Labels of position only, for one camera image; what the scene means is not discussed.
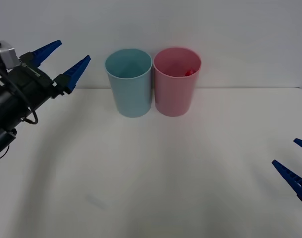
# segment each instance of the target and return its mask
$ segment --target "cup rim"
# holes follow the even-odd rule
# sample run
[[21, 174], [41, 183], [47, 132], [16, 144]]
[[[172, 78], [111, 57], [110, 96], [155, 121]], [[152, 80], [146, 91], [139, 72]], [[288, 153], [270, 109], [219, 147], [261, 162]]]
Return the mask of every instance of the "cup rim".
[[[109, 73], [108, 70], [107, 70], [107, 67], [106, 67], [106, 63], [107, 63], [108, 58], [109, 58], [111, 55], [113, 55], [114, 53], [116, 53], [116, 52], [118, 52], [118, 51], [123, 51], [123, 50], [138, 50], [138, 51], [142, 51], [142, 52], [146, 53], [146, 54], [150, 57], [150, 59], [151, 59], [151, 65], [150, 65], [149, 69], [148, 69], [145, 73], [143, 73], [143, 74], [141, 74], [141, 75], [139, 75], [139, 76], [137, 76], [137, 77], [134, 77], [134, 78], [120, 78], [120, 77], [117, 77], [117, 76], [115, 76], [115, 75]], [[153, 66], [153, 59], [152, 59], [151, 55], [150, 55], [148, 52], [146, 52], [146, 51], [144, 51], [144, 50], [141, 50], [141, 49], [139, 49], [139, 48], [122, 48], [122, 49], [119, 49], [119, 50], [117, 50], [117, 51], [111, 53], [111, 54], [107, 57], [107, 59], [105, 60], [105, 70], [107, 71], [107, 74], [109, 74], [109, 75], [112, 76], [113, 78], [123, 79], [123, 80], [131, 80], [131, 79], [140, 78], [141, 76], [144, 76], [144, 75], [146, 75], [147, 73], [149, 73], [150, 70], [152, 69], [152, 66]]]
[[192, 49], [190, 48], [187, 48], [187, 47], [183, 47], [183, 46], [172, 46], [172, 47], [167, 47], [167, 48], [164, 48], [163, 50], [160, 50], [158, 53], [156, 53], [156, 55], [154, 56], [154, 60], [153, 60], [153, 66], [155, 68], [155, 70], [157, 72], [159, 72], [160, 74], [164, 75], [165, 77], [168, 77], [168, 78], [175, 78], [175, 79], [185, 79], [185, 78], [190, 78], [192, 77], [194, 74], [191, 74], [189, 76], [183, 76], [183, 77], [175, 77], [175, 76], [170, 76], [170, 75], [167, 75], [165, 73], [163, 73], [162, 71], [160, 71], [156, 66], [155, 66], [155, 58], [158, 56], [158, 54], [160, 54], [162, 51], [165, 51], [167, 49], [185, 49], [185, 50], [188, 50], [188, 51], [191, 51], [192, 53], [194, 53], [199, 59], [200, 59], [200, 67], [199, 69], [195, 72], [196, 73], [199, 73], [199, 71], [201, 70], [201, 58], [199, 56], [199, 54], [197, 54], [195, 51], [193, 51]]

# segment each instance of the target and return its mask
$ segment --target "black cable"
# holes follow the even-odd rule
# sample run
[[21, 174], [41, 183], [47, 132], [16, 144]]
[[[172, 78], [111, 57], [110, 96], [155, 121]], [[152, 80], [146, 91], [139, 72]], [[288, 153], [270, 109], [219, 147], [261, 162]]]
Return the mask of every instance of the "black cable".
[[24, 118], [23, 120], [21, 121], [24, 121], [28, 124], [32, 124], [32, 125], [36, 125], [38, 124], [39, 122], [39, 119], [38, 119], [38, 116], [37, 116], [37, 113], [36, 111], [33, 109], [33, 107], [31, 106], [29, 100], [26, 98], [26, 96], [24, 95], [24, 93], [18, 88], [18, 86], [12, 82], [10, 80], [10, 78], [8, 77], [8, 75], [6, 73], [4, 73], [1, 69], [0, 69], [0, 76], [3, 77], [8, 83], [10, 83], [17, 91], [17, 93], [19, 94], [20, 98], [25, 102], [26, 106], [28, 107], [28, 109], [31, 111], [31, 113], [33, 114], [34, 116], [34, 120], [35, 121], [31, 121], [27, 118]]
[[0, 157], [0, 159], [3, 158], [8, 153], [9, 148], [10, 148], [10, 145], [8, 145], [6, 152]]

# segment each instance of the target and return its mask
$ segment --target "white tabletop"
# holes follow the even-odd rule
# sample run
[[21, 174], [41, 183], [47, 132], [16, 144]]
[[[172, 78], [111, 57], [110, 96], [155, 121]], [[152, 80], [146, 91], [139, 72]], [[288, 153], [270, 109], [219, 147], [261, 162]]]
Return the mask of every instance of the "white tabletop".
[[0, 160], [0, 238], [302, 238], [302, 90], [198, 89], [170, 118], [48, 100]]

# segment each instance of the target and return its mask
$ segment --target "plastic cup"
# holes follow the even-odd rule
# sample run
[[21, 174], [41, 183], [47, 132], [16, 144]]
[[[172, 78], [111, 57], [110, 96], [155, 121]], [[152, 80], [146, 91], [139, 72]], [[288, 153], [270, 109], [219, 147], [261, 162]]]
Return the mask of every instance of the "plastic cup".
[[156, 108], [171, 117], [186, 113], [201, 69], [201, 58], [190, 49], [171, 47], [160, 51], [153, 64]]
[[152, 103], [152, 57], [123, 49], [111, 54], [105, 66], [119, 112], [131, 118], [147, 113]]

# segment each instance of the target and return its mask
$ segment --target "light blue cup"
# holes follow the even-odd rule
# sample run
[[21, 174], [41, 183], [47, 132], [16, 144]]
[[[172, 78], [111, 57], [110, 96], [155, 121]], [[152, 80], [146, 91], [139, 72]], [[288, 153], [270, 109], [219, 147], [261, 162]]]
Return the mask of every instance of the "light blue cup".
[[111, 54], [105, 66], [119, 112], [131, 118], [147, 113], [152, 103], [151, 56], [123, 49]]

